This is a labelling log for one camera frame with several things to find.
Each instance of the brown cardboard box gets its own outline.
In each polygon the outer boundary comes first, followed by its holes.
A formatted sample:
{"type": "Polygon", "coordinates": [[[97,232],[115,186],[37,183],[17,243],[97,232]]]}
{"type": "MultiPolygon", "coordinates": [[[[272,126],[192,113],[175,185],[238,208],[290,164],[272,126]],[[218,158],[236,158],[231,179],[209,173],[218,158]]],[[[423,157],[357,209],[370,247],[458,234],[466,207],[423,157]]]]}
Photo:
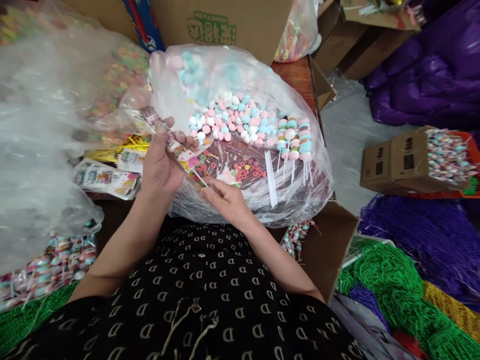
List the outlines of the brown cardboard box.
{"type": "Polygon", "coordinates": [[[235,45],[270,65],[293,0],[151,0],[165,47],[235,45]]]}
{"type": "Polygon", "coordinates": [[[310,70],[313,78],[313,92],[317,102],[316,107],[317,109],[322,109],[335,97],[336,92],[317,64],[311,58],[310,70]]]}
{"type": "Polygon", "coordinates": [[[461,190],[429,176],[427,129],[404,132],[363,150],[360,186],[385,195],[430,194],[461,190]]]}
{"type": "Polygon", "coordinates": [[[338,68],[348,79],[363,79],[414,33],[413,30],[370,26],[339,63],[338,68]]]}
{"type": "Polygon", "coordinates": [[[329,76],[345,55],[363,36],[368,26],[345,21],[336,3],[332,4],[318,19],[318,32],[322,42],[313,53],[313,61],[325,76],[329,76]]]}

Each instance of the plastic bag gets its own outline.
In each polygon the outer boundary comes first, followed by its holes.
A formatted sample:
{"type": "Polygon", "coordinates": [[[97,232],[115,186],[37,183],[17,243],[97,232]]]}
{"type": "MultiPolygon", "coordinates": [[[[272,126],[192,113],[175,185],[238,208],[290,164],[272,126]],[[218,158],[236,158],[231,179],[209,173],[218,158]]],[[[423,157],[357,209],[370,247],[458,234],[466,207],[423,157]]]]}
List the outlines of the plastic bag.
{"type": "MultiPolygon", "coordinates": [[[[230,142],[213,139],[208,135],[205,143],[209,147],[197,153],[199,156],[195,166],[201,176],[232,179],[230,183],[241,187],[243,196],[255,216],[269,227],[279,228],[301,223],[311,219],[324,207],[334,188],[330,161],[319,123],[303,98],[270,67],[235,47],[182,45],[170,46],[165,53],[153,53],[150,71],[152,105],[162,118],[175,118],[173,131],[183,130],[188,134],[189,118],[192,114],[205,111],[212,100],[229,91],[234,94],[248,94],[260,108],[272,112],[272,121],[275,118],[278,121],[283,115],[310,119],[311,183],[309,180],[304,185],[303,171],[306,168],[300,160],[295,162],[293,182],[291,160],[287,161],[286,166],[282,160],[280,170],[277,171],[279,151],[276,150],[275,132],[264,139],[265,144],[273,146],[264,147],[244,143],[236,132],[232,132],[230,142]],[[254,176],[254,169],[248,172],[246,179],[238,183],[235,174],[236,166],[245,161],[243,167],[248,165],[249,161],[252,161],[252,165],[253,162],[258,162],[258,170],[263,173],[266,170],[266,151],[271,152],[275,171],[278,205],[274,208],[270,203],[266,176],[259,176],[258,171],[254,176]]],[[[191,177],[200,183],[196,175],[191,177]]],[[[225,222],[214,208],[199,198],[198,186],[187,180],[181,184],[169,214],[201,223],[225,222]]]]}
{"type": "Polygon", "coordinates": [[[317,50],[322,42],[317,25],[318,0],[293,0],[273,61],[290,63],[317,50]]]}
{"type": "Polygon", "coordinates": [[[114,147],[131,134],[145,133],[143,124],[135,124],[118,107],[131,87],[149,89],[146,51],[60,1],[12,2],[4,10],[0,34],[7,36],[2,44],[13,45],[2,47],[7,64],[3,74],[29,67],[42,71],[38,76],[56,72],[62,92],[87,123],[82,140],[86,137],[97,148],[114,147]]]}

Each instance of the candy wrapper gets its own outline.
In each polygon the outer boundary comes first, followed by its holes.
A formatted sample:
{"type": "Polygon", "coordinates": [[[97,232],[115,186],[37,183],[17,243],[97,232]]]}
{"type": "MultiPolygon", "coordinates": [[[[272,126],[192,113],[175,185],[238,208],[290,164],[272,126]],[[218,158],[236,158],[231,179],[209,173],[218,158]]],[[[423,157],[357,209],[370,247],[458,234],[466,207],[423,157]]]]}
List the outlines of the candy wrapper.
{"type": "Polygon", "coordinates": [[[317,26],[318,3],[318,0],[293,0],[273,61],[294,62],[319,48],[322,37],[317,26]]]}
{"type": "MultiPolygon", "coordinates": [[[[172,132],[200,141],[196,152],[173,147],[189,178],[202,184],[203,177],[215,176],[240,186],[257,218],[274,228],[311,219],[323,208],[334,188],[319,123],[270,67],[235,47],[183,45],[154,52],[150,72],[156,114],[174,117],[172,132]],[[265,152],[275,170],[274,207],[268,176],[263,176],[265,152]],[[250,160],[258,166],[251,167],[250,160]]],[[[225,222],[199,198],[198,185],[191,181],[181,184],[169,214],[225,222]]]]}
{"type": "Polygon", "coordinates": [[[135,197],[140,175],[121,171],[95,160],[83,159],[74,169],[75,183],[85,191],[105,193],[123,200],[135,197]]]}
{"type": "Polygon", "coordinates": [[[64,237],[51,233],[44,253],[26,266],[0,276],[0,312],[81,280],[96,258],[92,235],[64,237]]]}

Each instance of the black dress with white pattern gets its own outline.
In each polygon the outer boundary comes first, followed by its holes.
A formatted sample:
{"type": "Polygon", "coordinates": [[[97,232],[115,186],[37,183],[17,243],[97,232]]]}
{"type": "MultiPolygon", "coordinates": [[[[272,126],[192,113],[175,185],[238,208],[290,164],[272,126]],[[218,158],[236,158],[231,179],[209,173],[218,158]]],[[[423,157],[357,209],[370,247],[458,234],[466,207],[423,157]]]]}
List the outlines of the black dress with white pattern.
{"type": "Polygon", "coordinates": [[[7,359],[364,359],[328,306],[287,295],[229,225],[188,224],[110,298],[59,309],[7,359]]]}

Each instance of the clear plastic bag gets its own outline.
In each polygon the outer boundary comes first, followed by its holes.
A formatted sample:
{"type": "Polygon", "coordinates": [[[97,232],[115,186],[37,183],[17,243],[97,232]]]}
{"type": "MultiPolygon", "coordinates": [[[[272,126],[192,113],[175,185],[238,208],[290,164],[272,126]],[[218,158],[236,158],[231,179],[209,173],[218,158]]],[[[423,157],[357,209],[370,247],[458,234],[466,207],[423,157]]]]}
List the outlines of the clear plastic bag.
{"type": "Polygon", "coordinates": [[[293,0],[273,61],[290,63],[317,50],[322,42],[317,25],[319,0],[293,0]]]}
{"type": "MultiPolygon", "coordinates": [[[[287,161],[285,177],[284,160],[277,171],[279,151],[276,150],[277,135],[274,132],[265,138],[265,144],[273,143],[273,146],[262,147],[244,143],[236,132],[232,132],[230,142],[213,139],[209,135],[205,139],[209,147],[197,154],[199,159],[195,166],[200,176],[214,176],[224,181],[233,178],[230,183],[235,184],[236,176],[232,174],[236,170],[235,164],[246,160],[245,166],[248,160],[257,161],[263,172],[266,169],[265,152],[270,151],[278,205],[272,208],[270,204],[266,176],[254,176],[252,172],[239,184],[255,216],[266,226],[280,228],[309,220],[324,207],[334,188],[320,125],[303,98],[270,67],[235,47],[182,45],[170,46],[165,53],[153,53],[150,71],[152,105],[162,118],[175,118],[173,131],[182,130],[188,134],[189,117],[228,91],[248,93],[259,106],[275,114],[308,118],[311,129],[311,183],[307,181],[304,185],[304,164],[300,160],[295,162],[293,183],[291,160],[287,161]]],[[[195,174],[190,176],[200,183],[195,174]]],[[[195,222],[225,222],[214,208],[199,198],[198,186],[187,180],[181,184],[169,214],[195,222]]]]}

